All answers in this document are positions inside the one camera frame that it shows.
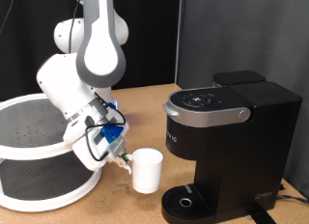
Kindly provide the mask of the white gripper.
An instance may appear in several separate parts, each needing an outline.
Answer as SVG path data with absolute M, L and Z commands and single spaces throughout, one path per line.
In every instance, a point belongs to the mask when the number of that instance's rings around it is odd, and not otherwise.
M 131 173 L 126 163 L 132 160 L 132 155 L 125 148 L 129 129 L 125 117 L 119 112 L 109 112 L 97 122 L 95 118 L 82 114 L 70 119 L 64 141 L 71 144 L 78 159 L 91 171 L 97 171 L 106 162 L 115 162 Z

